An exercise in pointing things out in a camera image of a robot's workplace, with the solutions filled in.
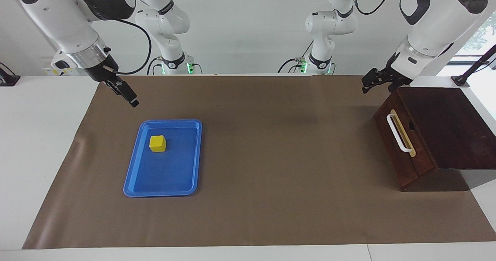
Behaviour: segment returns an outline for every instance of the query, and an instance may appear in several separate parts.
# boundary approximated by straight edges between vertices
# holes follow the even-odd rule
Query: drawer handle
[[[406,131],[400,119],[398,118],[396,111],[392,109],[391,114],[386,116],[386,120],[389,124],[389,127],[391,128],[391,132],[393,132],[394,138],[396,139],[396,142],[398,143],[400,149],[406,153],[409,153],[411,157],[415,157],[417,153],[415,152],[415,149],[413,148],[413,144],[408,138],[408,135],[406,134]]]

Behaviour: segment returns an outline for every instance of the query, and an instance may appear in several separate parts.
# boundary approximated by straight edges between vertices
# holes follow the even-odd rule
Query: black stand
[[[484,54],[476,63],[474,63],[463,75],[453,76],[451,79],[457,86],[469,86],[467,84],[467,79],[472,75],[479,67],[481,67],[491,56],[496,53],[496,45],[494,45],[486,54]]]
[[[2,68],[0,68],[0,86],[15,86],[21,76],[9,75]]]

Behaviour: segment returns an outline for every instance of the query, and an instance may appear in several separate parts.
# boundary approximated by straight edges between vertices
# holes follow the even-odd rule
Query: white table
[[[20,250],[91,102],[89,77],[23,77],[0,88],[0,260],[350,260],[493,261],[496,242],[278,247],[160,247]],[[452,86],[424,77],[414,86]],[[464,93],[496,132],[496,121],[470,89]],[[472,191],[496,228],[496,180]]]

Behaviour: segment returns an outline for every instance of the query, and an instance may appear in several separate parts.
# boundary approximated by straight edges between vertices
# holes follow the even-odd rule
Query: white handle
[[[391,131],[393,132],[393,135],[394,135],[394,137],[396,139],[396,142],[398,143],[398,146],[400,147],[400,149],[402,151],[411,153],[413,150],[407,148],[403,144],[403,141],[401,140],[400,134],[398,133],[396,127],[394,126],[393,116],[395,116],[395,114],[389,114],[388,116],[386,116],[386,120],[389,123],[389,127],[391,128]]]

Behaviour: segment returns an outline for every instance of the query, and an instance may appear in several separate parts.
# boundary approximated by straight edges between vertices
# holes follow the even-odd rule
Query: drawer front
[[[374,119],[402,190],[420,176],[436,169],[397,92],[391,94]]]

